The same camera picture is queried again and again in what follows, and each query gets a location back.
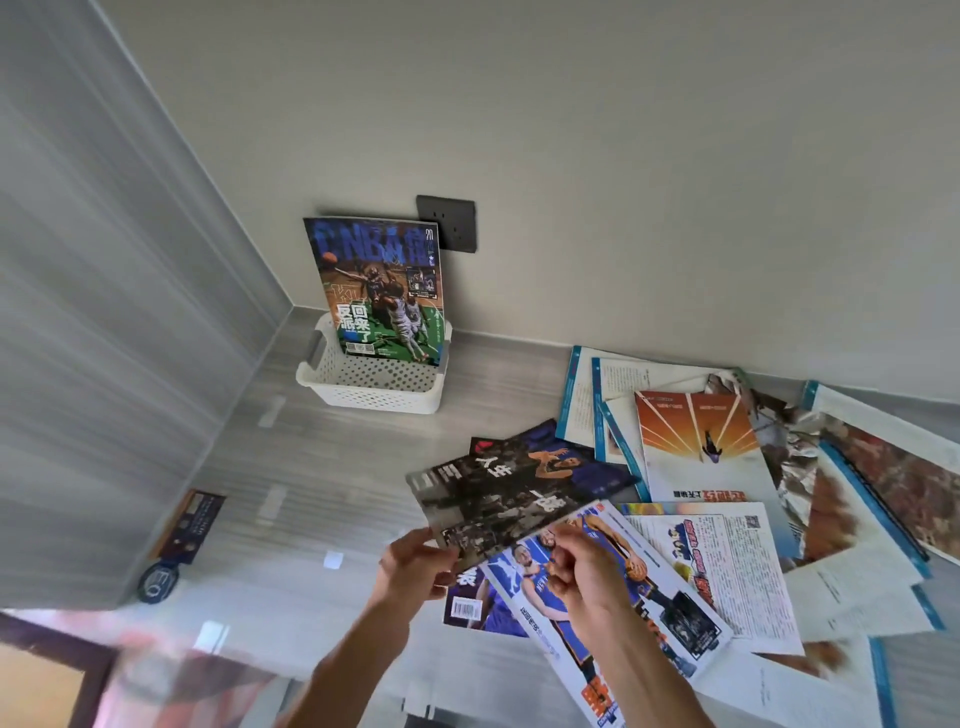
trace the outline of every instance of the magazine page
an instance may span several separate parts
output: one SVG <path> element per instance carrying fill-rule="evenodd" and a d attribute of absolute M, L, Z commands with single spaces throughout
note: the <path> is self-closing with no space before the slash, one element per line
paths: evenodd
<path fill-rule="evenodd" d="M 857 489 L 839 453 L 834 460 L 827 447 L 818 448 L 805 563 L 786 574 L 802 635 L 854 607 L 909 589 L 929 574 L 915 552 L 911 558 L 904 551 L 898 530 L 892 524 L 889 530 L 884 527 L 865 499 L 870 496 Z"/>
<path fill-rule="evenodd" d="M 727 650 L 697 692 L 784 728 L 896 728 L 879 641 L 817 643 L 780 659 Z"/>
<path fill-rule="evenodd" d="M 498 635 L 527 636 L 479 567 L 458 573 L 456 581 L 447 588 L 444 624 Z"/>
<path fill-rule="evenodd" d="M 482 453 L 407 474 L 437 543 L 460 547 L 456 571 L 636 482 L 626 468 L 596 462 L 590 448 L 558 440 L 556 428 L 547 420 Z"/>
<path fill-rule="evenodd" d="M 664 656 L 697 684 L 732 637 L 730 627 L 607 501 L 565 519 L 584 529 L 619 564 L 636 612 L 657 636 Z M 510 604 L 527 634 L 547 654 L 574 701 L 594 725 L 623 725 L 623 717 L 593 656 L 577 639 L 564 603 L 547 588 L 554 568 L 550 528 L 494 556 L 481 569 Z"/>
<path fill-rule="evenodd" d="M 610 359 L 594 356 L 593 377 L 594 450 L 597 460 L 627 464 L 624 453 L 613 439 L 610 428 L 599 416 L 603 402 L 632 395 L 633 392 L 657 389 L 664 392 L 703 392 L 710 367 L 688 367 L 680 364 L 656 364 L 649 361 Z"/>
<path fill-rule="evenodd" d="M 730 625 L 734 649 L 804 654 L 763 503 L 622 503 L 619 508 Z"/>
<path fill-rule="evenodd" d="M 636 418 L 634 395 L 618 397 L 600 403 L 600 414 L 604 419 L 605 437 L 616 444 L 627 464 L 627 469 L 641 478 L 636 485 L 640 500 L 647 501 L 650 494 L 646 486 L 646 465 L 643 462 L 643 445 L 640 441 L 640 422 Z"/>
<path fill-rule="evenodd" d="M 816 382 L 811 409 L 839 449 L 921 542 L 960 564 L 960 445 Z"/>
<path fill-rule="evenodd" d="M 303 219 L 345 353 L 438 366 L 444 291 L 436 223 Z"/>
<path fill-rule="evenodd" d="M 739 395 L 637 392 L 636 411 L 651 500 L 761 502 L 777 554 L 800 556 Z"/>
<path fill-rule="evenodd" d="M 919 586 L 897 589 L 836 617 L 804 624 L 804 642 L 830 642 L 866 635 L 893 637 L 947 629 Z"/>
<path fill-rule="evenodd" d="M 594 356 L 636 361 L 631 356 L 581 346 L 575 346 L 570 352 L 564 399 L 557 422 L 557 437 L 588 448 L 596 445 L 593 425 L 593 377 L 590 372 L 590 360 Z"/>

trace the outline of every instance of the nba magazine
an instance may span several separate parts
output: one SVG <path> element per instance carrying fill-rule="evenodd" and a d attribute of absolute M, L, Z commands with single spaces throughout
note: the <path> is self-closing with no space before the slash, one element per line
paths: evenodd
<path fill-rule="evenodd" d="M 407 474 L 437 543 L 460 547 L 457 572 L 636 482 L 625 467 L 596 462 L 591 448 L 558 440 L 556 430 L 547 420 L 487 441 L 483 452 Z"/>
<path fill-rule="evenodd" d="M 303 218 L 340 346 L 440 364 L 444 293 L 436 223 Z"/>
<path fill-rule="evenodd" d="M 733 631 L 686 581 L 633 530 L 608 501 L 569 514 L 566 522 L 610 552 L 636 613 L 667 660 L 696 686 Z M 555 542 L 551 527 L 517 542 L 480 567 L 527 635 L 547 654 L 574 702 L 592 725 L 622 726 L 623 715 L 603 674 L 565 618 L 564 603 L 547 588 Z"/>

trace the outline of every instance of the hand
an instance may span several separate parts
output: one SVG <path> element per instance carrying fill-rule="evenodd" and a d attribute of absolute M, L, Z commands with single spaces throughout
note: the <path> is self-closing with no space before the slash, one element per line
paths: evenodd
<path fill-rule="evenodd" d="M 605 635 L 636 619 L 627 586 L 612 554 L 583 529 L 563 523 L 553 527 L 557 564 L 547 586 L 563 600 L 573 631 L 595 653 Z"/>
<path fill-rule="evenodd" d="M 460 549 L 427 546 L 432 538 L 428 527 L 417 528 L 387 546 L 367 610 L 376 609 L 405 627 L 424 601 L 446 596 Z"/>

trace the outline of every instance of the dark gray outlet panel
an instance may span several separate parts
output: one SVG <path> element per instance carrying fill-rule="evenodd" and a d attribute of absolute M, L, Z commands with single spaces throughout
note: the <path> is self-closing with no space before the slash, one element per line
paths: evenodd
<path fill-rule="evenodd" d="M 473 200 L 417 195 L 417 215 L 440 226 L 440 247 L 445 251 L 477 252 L 477 205 Z"/>

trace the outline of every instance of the sticker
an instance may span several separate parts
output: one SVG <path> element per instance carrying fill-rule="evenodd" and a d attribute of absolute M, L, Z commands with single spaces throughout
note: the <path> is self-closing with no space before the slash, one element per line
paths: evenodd
<path fill-rule="evenodd" d="M 167 598 L 180 580 L 176 564 L 160 561 L 143 572 L 136 585 L 136 598 L 144 604 L 159 604 Z"/>
<path fill-rule="evenodd" d="M 219 655 L 229 631 L 230 628 L 227 624 L 221 624 L 218 621 L 205 621 L 200 628 L 200 634 L 197 635 L 197 640 L 193 643 L 193 648 L 211 655 Z"/>
<path fill-rule="evenodd" d="M 172 564 L 192 564 L 226 499 L 204 491 L 189 491 L 167 526 L 154 557 Z"/>
<path fill-rule="evenodd" d="M 257 423 L 258 427 L 273 427 L 276 422 L 277 415 L 280 414 L 280 410 L 283 409 L 283 405 L 286 404 L 287 398 L 283 395 L 273 395 L 270 397 L 270 404 L 267 405 L 267 409 L 264 411 L 263 415 L 260 417 L 260 421 Z"/>
<path fill-rule="evenodd" d="M 339 569 L 344 563 L 344 555 L 340 551 L 328 551 L 324 557 L 324 567 L 327 569 Z"/>

